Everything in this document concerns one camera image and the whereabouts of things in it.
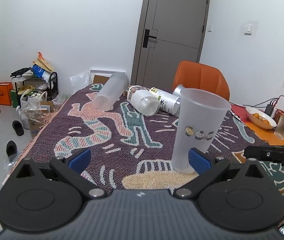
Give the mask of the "orange leather chair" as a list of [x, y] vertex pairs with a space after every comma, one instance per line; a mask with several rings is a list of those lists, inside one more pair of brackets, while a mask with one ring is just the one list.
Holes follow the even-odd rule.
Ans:
[[178, 85], [205, 90], [227, 101], [230, 100], [229, 86], [222, 72], [205, 64], [181, 61], [173, 79], [172, 89], [174, 90]]

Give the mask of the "silver metal can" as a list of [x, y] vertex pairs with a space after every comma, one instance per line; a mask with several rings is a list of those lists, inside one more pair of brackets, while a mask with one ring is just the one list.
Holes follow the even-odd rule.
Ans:
[[172, 94], [181, 98], [181, 91], [184, 90], [184, 89], [185, 89], [185, 87], [182, 84], [177, 85], [177, 87], [174, 89]]

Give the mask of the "white light switch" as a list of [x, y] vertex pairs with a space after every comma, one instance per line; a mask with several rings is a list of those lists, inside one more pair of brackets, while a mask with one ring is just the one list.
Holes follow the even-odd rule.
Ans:
[[251, 35], [252, 34], [252, 28], [253, 28], [252, 24], [247, 24], [245, 26], [244, 34], [245, 35]]

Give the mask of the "frosted plastic tumbler lying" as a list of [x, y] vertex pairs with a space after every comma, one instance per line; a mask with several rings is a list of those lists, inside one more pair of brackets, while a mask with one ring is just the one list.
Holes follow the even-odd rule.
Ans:
[[128, 89], [130, 80], [125, 73], [114, 73], [94, 97], [94, 105], [100, 111], [109, 111]]

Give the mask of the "drinking glass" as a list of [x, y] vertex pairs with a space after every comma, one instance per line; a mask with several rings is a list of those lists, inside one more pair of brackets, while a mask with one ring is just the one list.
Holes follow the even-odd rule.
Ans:
[[284, 115], [280, 116], [274, 133], [279, 139], [284, 140]]

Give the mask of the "grey door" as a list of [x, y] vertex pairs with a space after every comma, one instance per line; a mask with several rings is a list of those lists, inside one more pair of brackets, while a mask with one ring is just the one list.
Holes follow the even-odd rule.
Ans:
[[[171, 91], [182, 60], [199, 62], [210, 0], [143, 0], [135, 46], [132, 85]], [[147, 48], [142, 47], [150, 30]]]

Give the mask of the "white fruit bowl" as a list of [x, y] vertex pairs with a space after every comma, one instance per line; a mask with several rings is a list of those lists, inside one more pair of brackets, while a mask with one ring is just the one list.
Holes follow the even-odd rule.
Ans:
[[249, 120], [257, 127], [263, 130], [275, 129], [277, 123], [269, 115], [257, 110], [253, 107], [246, 107], [247, 116]]

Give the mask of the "clear bottle white label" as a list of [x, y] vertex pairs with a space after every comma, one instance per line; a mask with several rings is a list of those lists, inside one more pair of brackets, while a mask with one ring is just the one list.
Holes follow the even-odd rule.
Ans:
[[144, 116], [153, 116], [160, 109], [160, 102], [155, 95], [142, 86], [130, 86], [127, 101]]

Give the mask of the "frosted cartoon plastic cup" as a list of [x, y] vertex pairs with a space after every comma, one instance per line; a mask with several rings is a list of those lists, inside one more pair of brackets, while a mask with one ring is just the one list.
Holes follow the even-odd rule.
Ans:
[[216, 135], [230, 103], [205, 90], [186, 88], [181, 91], [178, 127], [171, 165], [176, 172], [193, 173], [188, 161], [191, 148], [206, 153]]

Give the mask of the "black storage rack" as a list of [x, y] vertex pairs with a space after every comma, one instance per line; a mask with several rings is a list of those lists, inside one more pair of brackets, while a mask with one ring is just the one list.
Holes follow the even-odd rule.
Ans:
[[57, 72], [48, 72], [38, 65], [21, 68], [11, 73], [13, 91], [18, 103], [21, 98], [26, 100], [32, 94], [47, 93], [47, 100], [53, 100], [58, 95], [58, 75]]

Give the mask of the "black slipper near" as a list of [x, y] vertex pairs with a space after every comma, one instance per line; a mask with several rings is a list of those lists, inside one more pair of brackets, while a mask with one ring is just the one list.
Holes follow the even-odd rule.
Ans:
[[17, 153], [17, 146], [16, 143], [10, 140], [6, 145], [6, 154], [8, 157]]

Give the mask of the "black charger adapter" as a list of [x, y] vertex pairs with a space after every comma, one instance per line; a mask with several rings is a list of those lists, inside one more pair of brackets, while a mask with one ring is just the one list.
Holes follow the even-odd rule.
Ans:
[[264, 113], [273, 118], [276, 114], [276, 108], [271, 104], [267, 104]]

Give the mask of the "black slipper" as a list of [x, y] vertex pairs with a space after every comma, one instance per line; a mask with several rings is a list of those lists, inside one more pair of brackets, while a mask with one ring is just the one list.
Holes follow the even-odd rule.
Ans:
[[23, 125], [20, 121], [18, 120], [14, 120], [12, 122], [12, 127], [15, 131], [15, 133], [20, 137], [20, 136], [23, 136], [24, 135], [24, 128], [23, 128]]
[[8, 157], [17, 153], [17, 146], [16, 143], [10, 140], [6, 145], [6, 154]]

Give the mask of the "cardboard box on floor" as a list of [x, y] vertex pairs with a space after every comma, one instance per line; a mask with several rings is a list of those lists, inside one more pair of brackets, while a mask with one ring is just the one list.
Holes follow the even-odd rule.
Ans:
[[29, 130], [33, 138], [44, 126], [45, 115], [52, 113], [53, 110], [54, 104], [52, 101], [29, 101], [25, 113], [29, 124]]

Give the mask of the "clear bottle yellow label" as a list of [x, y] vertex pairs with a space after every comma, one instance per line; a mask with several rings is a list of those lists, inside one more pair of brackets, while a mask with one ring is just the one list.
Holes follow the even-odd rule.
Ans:
[[179, 116], [181, 98], [164, 90], [152, 87], [149, 91], [160, 102], [160, 110], [176, 117]]

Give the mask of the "clear plastic bag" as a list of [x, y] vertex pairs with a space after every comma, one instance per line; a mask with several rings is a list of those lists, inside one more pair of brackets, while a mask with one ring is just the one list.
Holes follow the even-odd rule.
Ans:
[[82, 72], [71, 76], [69, 80], [74, 94], [92, 83], [89, 72]]

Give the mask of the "orange paper shopping bag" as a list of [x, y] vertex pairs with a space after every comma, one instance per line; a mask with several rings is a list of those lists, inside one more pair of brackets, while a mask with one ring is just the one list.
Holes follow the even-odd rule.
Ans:
[[11, 90], [13, 90], [11, 82], [0, 82], [0, 105], [11, 106]]

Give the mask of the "black slipper far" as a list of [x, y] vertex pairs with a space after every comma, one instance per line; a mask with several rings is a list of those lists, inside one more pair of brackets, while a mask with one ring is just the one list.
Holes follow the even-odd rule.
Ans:
[[23, 125], [20, 121], [18, 120], [14, 120], [12, 122], [12, 127], [15, 131], [15, 133], [20, 137], [20, 136], [23, 136], [24, 135], [24, 128], [23, 128]]

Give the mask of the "patterned woven table cloth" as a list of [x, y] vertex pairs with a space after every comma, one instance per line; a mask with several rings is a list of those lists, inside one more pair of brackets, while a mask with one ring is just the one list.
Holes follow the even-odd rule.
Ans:
[[90, 148], [92, 158], [82, 176], [106, 191], [113, 189], [170, 189], [195, 174], [175, 172], [171, 157], [178, 119], [165, 112], [145, 117], [120, 98], [112, 111], [98, 111], [94, 97], [102, 88], [93, 84], [71, 96], [22, 152], [22, 157], [46, 163]]

